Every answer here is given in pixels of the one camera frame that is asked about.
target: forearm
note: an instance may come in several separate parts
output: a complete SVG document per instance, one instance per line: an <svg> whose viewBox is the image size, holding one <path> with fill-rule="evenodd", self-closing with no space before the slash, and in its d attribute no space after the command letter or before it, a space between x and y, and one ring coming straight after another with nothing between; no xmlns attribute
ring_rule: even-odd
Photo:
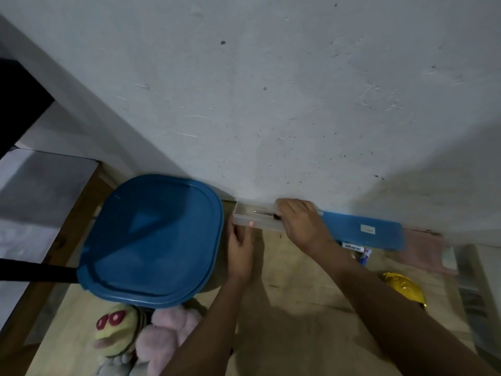
<svg viewBox="0 0 501 376"><path fill-rule="evenodd" d="M207 315L176 351L161 376L223 376L228 365L245 284L229 279Z"/></svg>
<svg viewBox="0 0 501 376"><path fill-rule="evenodd" d="M335 242L310 253L404 375L497 374L426 312Z"/></svg>

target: desk surface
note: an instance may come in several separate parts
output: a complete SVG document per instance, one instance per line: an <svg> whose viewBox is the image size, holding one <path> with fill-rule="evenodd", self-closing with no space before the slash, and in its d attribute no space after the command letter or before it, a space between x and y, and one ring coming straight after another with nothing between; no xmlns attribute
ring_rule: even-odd
<svg viewBox="0 0 501 376"><path fill-rule="evenodd" d="M420 284L430 315L474 350L454 278L401 265L380 250L367 267L400 272ZM211 281L221 280L222 272L223 266L216 267ZM263 231L257 238L255 273L243 299L227 375L400 374L381 358L331 279L284 234ZM217 288L196 299L209 307L216 293ZM93 375L95 322L112 304L72 285L27 376Z"/></svg>

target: left hand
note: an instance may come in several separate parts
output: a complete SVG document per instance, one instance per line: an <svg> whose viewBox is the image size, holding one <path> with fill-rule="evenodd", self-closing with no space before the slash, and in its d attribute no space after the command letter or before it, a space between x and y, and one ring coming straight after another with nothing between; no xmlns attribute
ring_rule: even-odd
<svg viewBox="0 0 501 376"><path fill-rule="evenodd" d="M246 286L254 263L254 222L247 227L235 226L233 216L227 223L228 230L228 279L238 280Z"/></svg>

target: right hand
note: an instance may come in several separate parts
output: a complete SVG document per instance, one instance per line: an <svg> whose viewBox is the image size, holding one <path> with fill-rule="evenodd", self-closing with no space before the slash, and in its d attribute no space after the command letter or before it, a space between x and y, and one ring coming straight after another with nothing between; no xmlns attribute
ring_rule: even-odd
<svg viewBox="0 0 501 376"><path fill-rule="evenodd" d="M306 254L334 239L310 201L277 199L277 215L282 218L291 241Z"/></svg>

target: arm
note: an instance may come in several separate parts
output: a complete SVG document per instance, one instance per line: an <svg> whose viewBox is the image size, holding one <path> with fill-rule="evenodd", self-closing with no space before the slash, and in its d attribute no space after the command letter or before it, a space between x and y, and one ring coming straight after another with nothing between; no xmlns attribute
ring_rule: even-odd
<svg viewBox="0 0 501 376"><path fill-rule="evenodd" d="M253 266L253 226L235 234L228 220L228 279L207 315L175 352L161 376L224 376L235 335L238 311Z"/></svg>
<svg viewBox="0 0 501 376"><path fill-rule="evenodd" d="M416 303L352 259L311 202L277 204L287 236L327 272L403 375L498 374Z"/></svg>

